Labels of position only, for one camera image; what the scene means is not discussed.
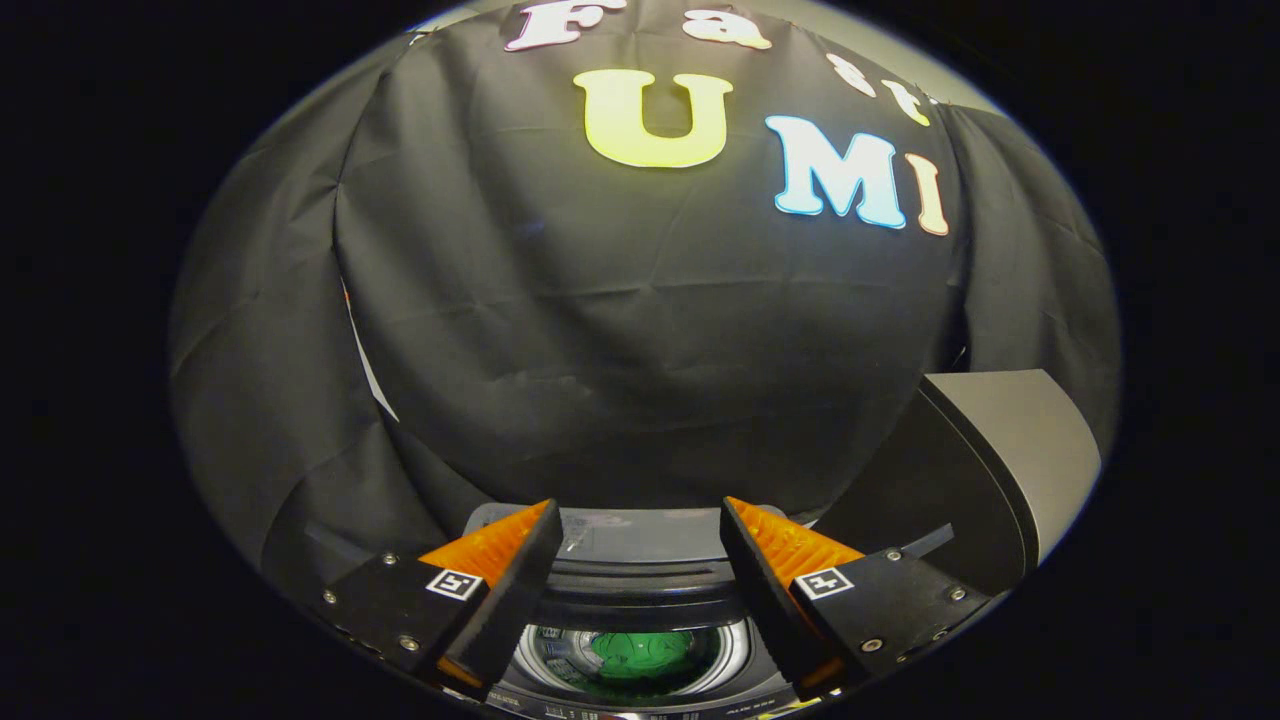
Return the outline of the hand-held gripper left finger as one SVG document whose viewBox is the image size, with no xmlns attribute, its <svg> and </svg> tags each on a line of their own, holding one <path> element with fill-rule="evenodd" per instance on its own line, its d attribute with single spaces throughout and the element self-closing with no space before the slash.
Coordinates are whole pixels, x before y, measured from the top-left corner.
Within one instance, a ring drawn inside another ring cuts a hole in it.
<svg viewBox="0 0 1280 720">
<path fill-rule="evenodd" d="M 321 591 L 317 616 L 388 667 L 484 701 L 532 620 L 563 536 L 548 498 L 440 548 L 369 560 Z"/>
</svg>

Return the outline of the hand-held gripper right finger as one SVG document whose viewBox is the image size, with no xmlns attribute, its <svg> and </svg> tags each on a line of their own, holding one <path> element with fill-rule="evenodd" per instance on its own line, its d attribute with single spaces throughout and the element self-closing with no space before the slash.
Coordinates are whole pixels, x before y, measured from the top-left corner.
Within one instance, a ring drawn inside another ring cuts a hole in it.
<svg viewBox="0 0 1280 720">
<path fill-rule="evenodd" d="M 721 505 L 719 539 L 744 607 L 804 701 L 901 671 L 993 602 L 915 544 L 863 553 L 732 496 Z"/>
</svg>

